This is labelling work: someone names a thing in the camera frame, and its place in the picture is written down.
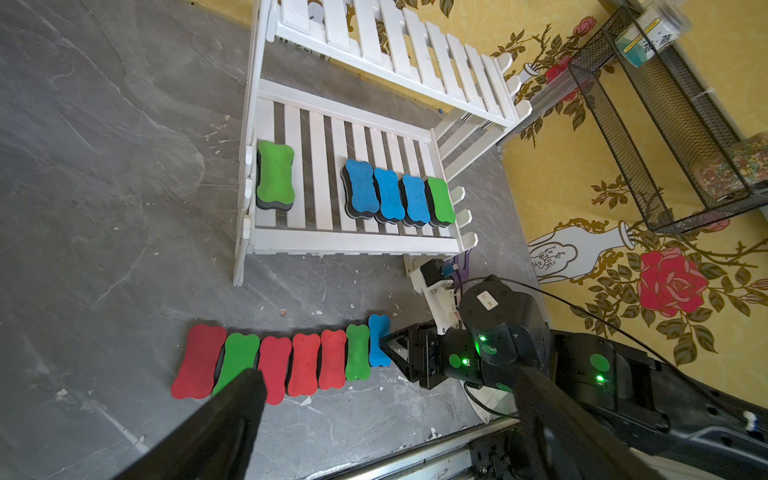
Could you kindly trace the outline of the blue eraser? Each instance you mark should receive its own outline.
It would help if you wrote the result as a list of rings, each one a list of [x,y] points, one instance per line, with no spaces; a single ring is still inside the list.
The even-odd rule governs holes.
[[[397,173],[376,168],[373,178],[379,200],[379,210],[375,214],[375,218],[381,223],[389,224],[402,221],[405,218],[405,207],[401,198]]]
[[[424,181],[405,174],[399,181],[401,198],[405,208],[404,223],[409,226],[424,227],[431,221]]]
[[[379,212],[380,201],[374,184],[374,169],[368,162],[348,159],[341,177],[345,191],[345,209],[355,219],[371,219]]]
[[[370,331],[369,364],[371,367],[389,367],[392,363],[382,350],[381,340],[390,334],[391,320],[387,315],[372,314],[368,318]]]

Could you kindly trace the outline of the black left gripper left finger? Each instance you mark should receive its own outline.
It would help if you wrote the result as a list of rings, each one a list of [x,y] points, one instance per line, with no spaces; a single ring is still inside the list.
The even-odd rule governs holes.
[[[263,376],[241,372],[119,479],[243,479],[266,404]]]

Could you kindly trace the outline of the green eraser top shelf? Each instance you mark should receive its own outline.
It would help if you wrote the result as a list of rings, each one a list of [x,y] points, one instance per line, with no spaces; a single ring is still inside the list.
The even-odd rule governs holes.
[[[371,375],[369,363],[370,329],[367,325],[349,325],[346,328],[347,381],[368,380]]]
[[[252,369],[260,348],[256,334],[230,334],[224,344],[224,357],[218,380],[212,390],[217,395],[243,371]]]

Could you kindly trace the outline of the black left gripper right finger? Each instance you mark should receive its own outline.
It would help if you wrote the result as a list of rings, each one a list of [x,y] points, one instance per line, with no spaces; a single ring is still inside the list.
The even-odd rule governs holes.
[[[540,371],[520,368],[514,397],[535,479],[659,479]]]

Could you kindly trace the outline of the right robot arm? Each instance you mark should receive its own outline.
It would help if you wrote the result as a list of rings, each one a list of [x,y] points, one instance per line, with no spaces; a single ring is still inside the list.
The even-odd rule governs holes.
[[[537,303],[489,276],[464,292],[462,327],[433,321],[379,339],[404,376],[426,389],[455,379],[523,400],[530,367],[631,448],[723,479],[767,476],[767,411],[691,379],[648,353],[549,328]]]

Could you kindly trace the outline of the red eraser top shelf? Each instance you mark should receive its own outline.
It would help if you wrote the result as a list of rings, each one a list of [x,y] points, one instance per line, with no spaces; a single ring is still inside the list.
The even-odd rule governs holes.
[[[325,330],[321,334],[321,365],[318,386],[321,390],[341,389],[346,382],[346,342],[343,330]]]
[[[216,366],[226,338],[226,329],[220,326],[201,324],[189,331],[183,361],[171,386],[174,399],[200,400],[212,393]]]

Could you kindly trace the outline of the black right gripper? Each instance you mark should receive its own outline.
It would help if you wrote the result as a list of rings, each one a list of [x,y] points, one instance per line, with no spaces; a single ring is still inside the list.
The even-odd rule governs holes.
[[[522,368],[549,374],[549,326],[537,301],[490,275],[459,302],[462,326],[438,332],[435,321],[411,325],[379,340],[403,376],[425,389],[446,379],[511,390]]]

